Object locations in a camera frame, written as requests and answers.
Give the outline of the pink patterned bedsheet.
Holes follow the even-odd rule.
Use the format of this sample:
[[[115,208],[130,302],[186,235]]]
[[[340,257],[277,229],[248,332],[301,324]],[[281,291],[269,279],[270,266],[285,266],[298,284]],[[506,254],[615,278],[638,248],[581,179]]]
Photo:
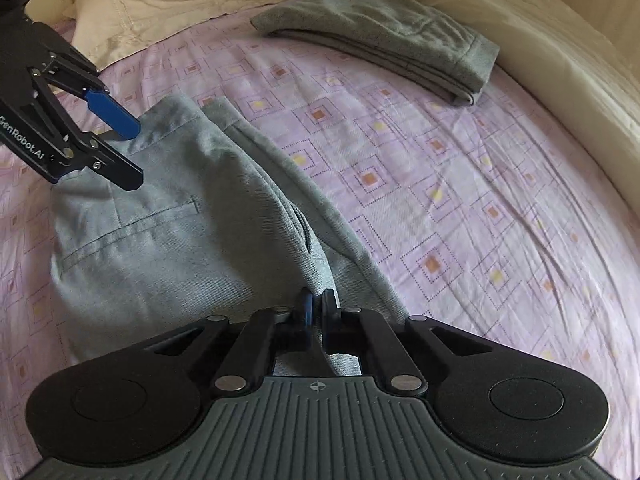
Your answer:
[[[314,180],[416,314],[576,368],[611,415],[599,462],[639,474],[639,220],[502,70],[451,107],[374,65],[265,38],[247,13],[104,70],[131,113],[226,98]]]

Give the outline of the cream folded duvet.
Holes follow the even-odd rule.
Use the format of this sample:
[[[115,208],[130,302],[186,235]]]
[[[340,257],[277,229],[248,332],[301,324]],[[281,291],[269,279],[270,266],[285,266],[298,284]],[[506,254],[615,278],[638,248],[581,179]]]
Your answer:
[[[498,44],[499,65],[559,119],[639,208],[639,84],[561,0],[416,0]]]

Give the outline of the light grey pants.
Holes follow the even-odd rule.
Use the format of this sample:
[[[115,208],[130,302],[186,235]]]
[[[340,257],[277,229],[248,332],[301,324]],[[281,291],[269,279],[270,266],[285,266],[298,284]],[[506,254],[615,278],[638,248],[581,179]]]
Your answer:
[[[245,321],[302,289],[407,316],[336,207],[227,99],[166,96],[141,123],[115,142],[141,188],[84,170],[52,191],[52,299],[75,360],[212,314]]]

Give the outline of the folded dark grey pants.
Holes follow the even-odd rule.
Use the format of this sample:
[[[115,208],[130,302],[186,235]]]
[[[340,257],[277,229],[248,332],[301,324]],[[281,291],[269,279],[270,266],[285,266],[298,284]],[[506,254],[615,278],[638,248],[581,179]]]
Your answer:
[[[380,66],[454,106],[472,106],[499,46],[416,0],[290,0],[250,22],[260,34],[318,44]]]

